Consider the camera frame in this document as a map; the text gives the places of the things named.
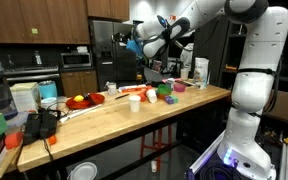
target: wooden countertop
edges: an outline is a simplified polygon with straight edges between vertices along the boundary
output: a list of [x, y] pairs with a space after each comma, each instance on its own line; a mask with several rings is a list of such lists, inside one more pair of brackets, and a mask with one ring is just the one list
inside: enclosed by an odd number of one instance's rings
[[[168, 105], [163, 100], [158, 100], [154, 104], [145, 101], [141, 103], [140, 112], [136, 113], [130, 111], [128, 97], [115, 100], [122, 93], [115, 96], [102, 94], [106, 98], [102, 107], [64, 123], [59, 122], [56, 132], [57, 143], [50, 146], [54, 159], [228, 97], [230, 91], [214, 86], [208, 86], [202, 91], [189, 87], [184, 93], [172, 93], [178, 97], [177, 104]], [[17, 167], [20, 172], [24, 172], [49, 161], [43, 141], [39, 140], [22, 148]]]

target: refrigerator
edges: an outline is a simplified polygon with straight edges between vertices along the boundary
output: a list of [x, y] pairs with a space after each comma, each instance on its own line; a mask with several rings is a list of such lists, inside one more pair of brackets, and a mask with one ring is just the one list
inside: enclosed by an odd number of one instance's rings
[[97, 68], [99, 90], [105, 91], [107, 81], [136, 83], [136, 54], [123, 43], [113, 42], [112, 35], [127, 34], [134, 25], [108, 21], [90, 21], [91, 47]]

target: yellow fruit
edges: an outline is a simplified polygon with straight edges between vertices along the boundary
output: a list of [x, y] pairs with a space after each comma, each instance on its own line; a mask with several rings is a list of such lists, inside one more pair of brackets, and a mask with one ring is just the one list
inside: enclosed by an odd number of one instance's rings
[[83, 101], [83, 100], [84, 100], [84, 97], [81, 96], [81, 95], [77, 95], [77, 96], [75, 96], [75, 98], [74, 98], [74, 101], [75, 101], [75, 102], [81, 102], [81, 101]]

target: oven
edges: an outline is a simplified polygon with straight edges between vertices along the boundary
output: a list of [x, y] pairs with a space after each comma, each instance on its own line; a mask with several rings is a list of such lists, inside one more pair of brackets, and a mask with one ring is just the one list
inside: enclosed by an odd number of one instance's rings
[[16, 83], [42, 82], [51, 80], [56, 83], [57, 95], [64, 96], [63, 84], [57, 65], [26, 65], [4, 70], [4, 80], [11, 87]]

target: wooden cabinet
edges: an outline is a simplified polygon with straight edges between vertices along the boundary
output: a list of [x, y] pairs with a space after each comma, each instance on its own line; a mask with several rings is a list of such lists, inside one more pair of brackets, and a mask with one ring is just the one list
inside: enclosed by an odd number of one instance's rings
[[63, 0], [46, 0], [53, 31], [54, 43], [73, 43], [68, 3]]
[[96, 71], [61, 73], [64, 94], [66, 97], [97, 92]]
[[87, 0], [88, 16], [117, 19], [129, 19], [129, 0]]
[[89, 44], [87, 9], [84, 0], [67, 0], [74, 44]]
[[32, 43], [53, 42], [46, 0], [19, 0], [19, 2], [30, 41]]
[[0, 42], [28, 42], [26, 27], [18, 0], [0, 0]]

